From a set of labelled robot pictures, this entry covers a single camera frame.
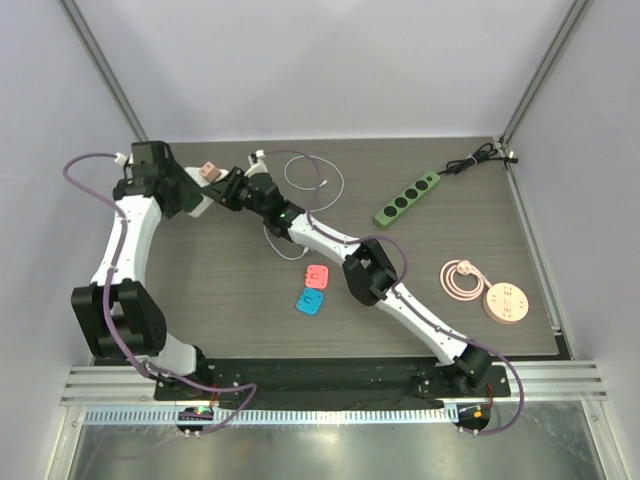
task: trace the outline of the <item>black cable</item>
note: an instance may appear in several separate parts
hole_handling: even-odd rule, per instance
[[[492,143],[487,142],[478,148],[475,152],[469,155],[467,158],[463,158],[461,160],[451,160],[447,162],[444,170],[438,172],[438,175],[457,175],[460,172],[464,172],[467,168],[472,167],[478,163],[484,163],[489,161],[501,161],[504,162],[505,165],[507,163],[518,163],[517,158],[512,157],[495,157],[494,155],[498,155],[498,150],[493,146]]]

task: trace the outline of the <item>blue block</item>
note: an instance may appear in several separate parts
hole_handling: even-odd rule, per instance
[[[315,315],[320,310],[324,295],[319,290],[305,288],[296,303],[296,308],[307,315]]]

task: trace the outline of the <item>power strip socket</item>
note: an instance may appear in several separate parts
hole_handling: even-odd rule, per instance
[[[412,206],[418,203],[418,200],[433,190],[439,181],[440,175],[436,172],[429,171],[424,173],[373,216],[374,225],[381,230],[389,228],[396,220],[407,213]]]

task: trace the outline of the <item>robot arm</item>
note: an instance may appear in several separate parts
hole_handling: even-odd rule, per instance
[[[132,178],[120,180],[114,188],[116,203],[128,220],[128,235],[110,298],[118,332],[136,357],[202,384],[211,383],[202,352],[167,333],[162,312],[144,288],[144,277],[151,239],[161,218],[171,218],[180,211],[199,216],[215,202],[233,211],[250,210],[262,217],[273,235],[341,265],[349,291],[360,303],[376,306],[400,321],[449,366],[461,388],[481,384],[491,364],[489,354],[443,333],[465,338],[422,305],[403,283],[397,283],[396,271],[378,240],[344,235],[312,220],[303,208],[286,200],[271,179],[263,156],[263,152],[256,152],[249,157],[246,172],[234,167],[209,183],[198,169],[182,168],[167,144],[133,144],[129,159]],[[107,251],[91,284],[76,288],[72,295],[73,309],[96,357],[122,357],[105,327],[100,304],[120,228],[121,219],[116,215]]]

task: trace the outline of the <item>wooden table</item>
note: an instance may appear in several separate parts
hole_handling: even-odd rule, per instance
[[[183,165],[212,160],[219,166],[247,167],[257,149],[295,149],[324,157],[342,171],[340,200],[317,218],[349,235],[378,231],[372,216],[427,170],[464,158],[486,139],[366,139],[176,144]],[[290,187],[282,169],[292,155],[267,163],[281,191],[301,206],[311,195]],[[292,164],[290,177],[311,186],[314,170],[306,161]],[[323,164],[320,201],[339,188],[337,174]],[[440,184],[387,234],[409,252],[407,287],[458,331],[508,355],[557,353],[551,326],[521,233],[506,175],[500,162],[472,167]],[[284,253],[300,247],[276,240]],[[384,245],[394,264],[401,258]],[[459,302],[442,290],[438,275],[450,259],[471,260],[490,281],[522,288],[530,311],[519,324],[490,320],[480,299]],[[329,265],[325,302],[316,316],[295,309],[312,263]],[[160,305],[170,332],[200,346],[214,358],[377,357],[428,355],[428,348],[392,317],[364,307],[349,294],[338,265],[309,253],[295,262],[280,258],[267,244],[261,219],[213,205],[200,218],[177,215],[161,222],[147,268],[147,287]]]

